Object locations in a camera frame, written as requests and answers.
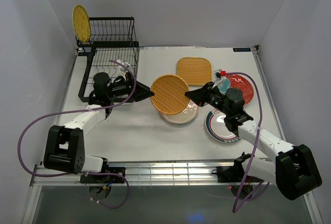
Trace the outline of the white plate with green rim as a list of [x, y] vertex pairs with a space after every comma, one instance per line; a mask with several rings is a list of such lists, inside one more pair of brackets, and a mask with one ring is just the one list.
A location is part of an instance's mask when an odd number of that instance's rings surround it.
[[223, 144], [232, 144], [240, 140], [238, 136], [228, 131], [225, 126], [225, 114], [218, 110], [208, 112], [205, 119], [205, 128], [207, 133], [216, 141]]

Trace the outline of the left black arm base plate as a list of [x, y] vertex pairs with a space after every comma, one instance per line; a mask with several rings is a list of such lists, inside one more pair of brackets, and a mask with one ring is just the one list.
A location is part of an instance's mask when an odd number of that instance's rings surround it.
[[[109, 167], [108, 173], [119, 174], [125, 177], [126, 168], [125, 167]], [[108, 184], [110, 182], [116, 184], [122, 184], [125, 181], [118, 176], [114, 175], [82, 175], [80, 177], [80, 183], [82, 184]]]

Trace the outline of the red and teal floral plate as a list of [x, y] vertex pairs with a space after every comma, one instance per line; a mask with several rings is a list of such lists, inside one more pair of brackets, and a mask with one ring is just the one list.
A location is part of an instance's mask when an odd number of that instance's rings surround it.
[[222, 94], [225, 94], [227, 89], [231, 87], [238, 88], [243, 93], [245, 101], [244, 106], [248, 105], [254, 98], [254, 89], [252, 84], [243, 76], [237, 74], [228, 74], [226, 78], [222, 78], [216, 86]]

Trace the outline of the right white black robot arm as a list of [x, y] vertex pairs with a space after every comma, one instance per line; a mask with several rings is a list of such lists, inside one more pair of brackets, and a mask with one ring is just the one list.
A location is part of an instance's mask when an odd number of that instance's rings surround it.
[[223, 180], [246, 181], [252, 176], [276, 185], [289, 200], [322, 185], [311, 149], [303, 144], [295, 146], [261, 129], [244, 110], [245, 101], [240, 89], [231, 87], [222, 94], [213, 82], [208, 82], [185, 95], [200, 107], [208, 104], [225, 114], [228, 131], [257, 145], [268, 158], [265, 161], [253, 158], [251, 154], [242, 154], [234, 160], [233, 166], [218, 173]]

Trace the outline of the orange round woven plate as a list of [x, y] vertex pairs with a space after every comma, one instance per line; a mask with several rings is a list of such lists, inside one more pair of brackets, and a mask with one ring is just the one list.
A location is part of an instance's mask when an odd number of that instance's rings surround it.
[[188, 84], [174, 74], [158, 77], [153, 82], [151, 91], [154, 93], [151, 97], [152, 105], [162, 114], [179, 114], [185, 110], [190, 101], [185, 95], [189, 91]]

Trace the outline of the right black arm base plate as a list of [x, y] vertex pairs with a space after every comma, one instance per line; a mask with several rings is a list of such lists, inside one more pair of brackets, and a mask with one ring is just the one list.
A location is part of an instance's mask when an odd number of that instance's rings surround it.
[[244, 169], [238, 169], [236, 166], [217, 166], [212, 169], [212, 175], [217, 177], [219, 183], [240, 183], [244, 172]]

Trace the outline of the blue table label sticker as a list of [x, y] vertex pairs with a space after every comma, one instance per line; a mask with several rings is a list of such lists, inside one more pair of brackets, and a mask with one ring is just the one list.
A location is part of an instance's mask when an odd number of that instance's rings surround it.
[[250, 48], [233, 48], [233, 52], [251, 52]]

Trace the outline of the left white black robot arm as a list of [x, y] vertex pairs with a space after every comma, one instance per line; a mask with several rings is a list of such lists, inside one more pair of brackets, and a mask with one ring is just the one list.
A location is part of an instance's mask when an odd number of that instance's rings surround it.
[[86, 110], [66, 124], [49, 129], [44, 167], [72, 174], [91, 172], [96, 181], [105, 182], [110, 176], [109, 168], [104, 166], [106, 159], [85, 153], [85, 137], [109, 117], [115, 98], [128, 96], [139, 102], [153, 95], [148, 86], [138, 82], [129, 72], [114, 81], [105, 72], [95, 74]]

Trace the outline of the orange square woven tray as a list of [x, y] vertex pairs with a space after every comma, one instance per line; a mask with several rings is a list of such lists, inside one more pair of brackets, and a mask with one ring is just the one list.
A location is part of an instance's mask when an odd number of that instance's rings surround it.
[[177, 62], [176, 75], [189, 86], [203, 86], [212, 80], [212, 65], [202, 57], [183, 57]]

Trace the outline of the aluminium frame rail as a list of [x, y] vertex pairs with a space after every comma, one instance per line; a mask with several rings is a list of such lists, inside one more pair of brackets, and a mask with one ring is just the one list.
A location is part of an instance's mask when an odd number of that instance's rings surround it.
[[[240, 180], [222, 179], [217, 171], [226, 170], [232, 162], [173, 162], [173, 163], [111, 163], [115, 173], [123, 175], [130, 186], [215, 186], [239, 185]], [[33, 177], [32, 185], [100, 186], [114, 179], [107, 176], [70, 174], [59, 177]]]

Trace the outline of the green-rimmed round bamboo plate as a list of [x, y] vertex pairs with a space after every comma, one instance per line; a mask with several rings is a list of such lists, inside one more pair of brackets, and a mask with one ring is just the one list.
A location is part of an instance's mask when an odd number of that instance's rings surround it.
[[76, 37], [81, 42], [88, 42], [91, 36], [89, 16], [82, 5], [75, 5], [72, 12], [72, 25]]

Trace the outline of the pink and cream ceramic plate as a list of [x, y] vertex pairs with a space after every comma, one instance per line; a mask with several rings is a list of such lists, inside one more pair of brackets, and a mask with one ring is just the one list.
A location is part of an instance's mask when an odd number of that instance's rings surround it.
[[160, 116], [168, 123], [174, 125], [184, 125], [193, 121], [199, 113], [199, 107], [190, 101], [184, 111], [175, 115], [167, 115], [161, 113]]

